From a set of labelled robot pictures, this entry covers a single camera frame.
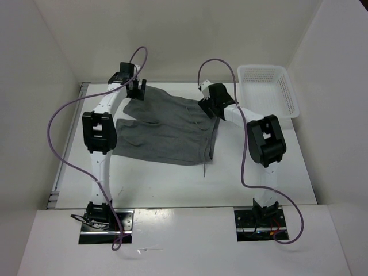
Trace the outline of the grey shorts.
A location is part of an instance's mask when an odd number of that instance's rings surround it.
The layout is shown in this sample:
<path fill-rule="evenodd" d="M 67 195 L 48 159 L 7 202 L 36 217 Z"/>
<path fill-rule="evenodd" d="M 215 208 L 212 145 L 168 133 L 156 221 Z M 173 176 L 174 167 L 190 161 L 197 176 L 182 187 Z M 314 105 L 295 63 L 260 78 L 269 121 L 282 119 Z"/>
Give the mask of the grey shorts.
<path fill-rule="evenodd" d="M 114 155 L 180 166 L 213 160 L 219 119 L 209 118 L 192 99 L 147 87 L 143 101 L 132 99 L 116 122 Z"/>

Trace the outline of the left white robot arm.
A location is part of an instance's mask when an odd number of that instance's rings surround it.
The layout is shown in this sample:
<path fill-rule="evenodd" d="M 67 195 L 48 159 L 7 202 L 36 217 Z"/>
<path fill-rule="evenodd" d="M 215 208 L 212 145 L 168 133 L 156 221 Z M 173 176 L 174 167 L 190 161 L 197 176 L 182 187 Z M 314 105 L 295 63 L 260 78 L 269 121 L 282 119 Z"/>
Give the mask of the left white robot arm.
<path fill-rule="evenodd" d="M 144 99 L 146 80 L 137 78 L 140 66 L 121 62 L 119 70 L 108 80 L 108 93 L 98 105 L 82 115 L 83 141 L 91 157 L 91 174 L 97 187 L 92 191 L 84 220 L 103 230 L 121 226 L 112 207 L 110 192 L 110 160 L 117 145 L 117 132 L 113 117 L 126 99 Z"/>

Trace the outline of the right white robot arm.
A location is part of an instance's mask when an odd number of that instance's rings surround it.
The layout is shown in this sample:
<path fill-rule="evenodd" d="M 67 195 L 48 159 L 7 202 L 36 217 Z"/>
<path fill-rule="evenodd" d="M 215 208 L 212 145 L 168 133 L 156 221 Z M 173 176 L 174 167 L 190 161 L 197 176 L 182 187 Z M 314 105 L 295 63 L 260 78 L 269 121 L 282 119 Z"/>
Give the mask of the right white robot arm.
<path fill-rule="evenodd" d="M 249 189 L 262 189 L 253 198 L 252 219 L 258 226 L 265 226 L 276 216 L 278 200 L 271 193 L 277 187 L 277 169 L 286 152 L 286 142 L 277 116 L 263 116 L 239 105 L 222 83 L 206 80 L 198 85 L 203 99 L 198 102 L 209 118 L 218 117 L 244 130 L 244 148 L 241 161 L 241 184 Z M 246 156 L 263 167 L 259 185 L 245 182 Z"/>

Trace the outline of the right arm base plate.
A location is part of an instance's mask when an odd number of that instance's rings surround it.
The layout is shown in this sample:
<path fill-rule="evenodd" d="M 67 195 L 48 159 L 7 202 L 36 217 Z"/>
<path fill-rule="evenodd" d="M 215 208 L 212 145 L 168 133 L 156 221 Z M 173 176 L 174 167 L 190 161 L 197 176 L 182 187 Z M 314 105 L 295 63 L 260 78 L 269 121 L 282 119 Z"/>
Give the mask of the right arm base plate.
<path fill-rule="evenodd" d="M 277 214 L 264 222 L 256 222 L 251 207 L 235 208 L 235 227 L 238 242 L 259 242 L 273 240 L 289 240 L 286 220 L 282 208 Z"/>

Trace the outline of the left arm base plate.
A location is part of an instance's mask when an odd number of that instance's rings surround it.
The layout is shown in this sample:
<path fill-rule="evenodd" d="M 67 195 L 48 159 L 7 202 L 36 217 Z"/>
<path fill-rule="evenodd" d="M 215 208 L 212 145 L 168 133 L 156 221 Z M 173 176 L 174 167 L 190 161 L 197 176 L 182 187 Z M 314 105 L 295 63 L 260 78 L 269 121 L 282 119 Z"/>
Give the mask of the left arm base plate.
<path fill-rule="evenodd" d="M 122 228 L 124 230 L 122 243 L 131 244 L 132 242 L 132 228 L 134 219 L 133 209 L 119 209 L 117 210 L 117 216 L 120 219 Z M 91 244 L 110 244 L 119 238 L 120 230 L 117 223 L 113 222 L 109 225 L 107 222 L 98 222 L 97 220 L 91 220 L 88 222 L 84 216 L 75 217 L 82 223 L 78 244 L 91 245 Z"/>

